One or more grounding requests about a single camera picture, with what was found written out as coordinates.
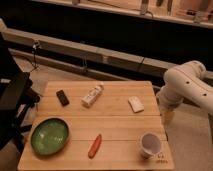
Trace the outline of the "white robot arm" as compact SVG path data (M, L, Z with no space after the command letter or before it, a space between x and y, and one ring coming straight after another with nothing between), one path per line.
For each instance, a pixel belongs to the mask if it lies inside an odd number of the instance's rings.
M156 94L162 121L168 125L173 110L188 99L213 117L213 87L203 81L205 66L199 61L189 61L168 69L163 76L165 85Z

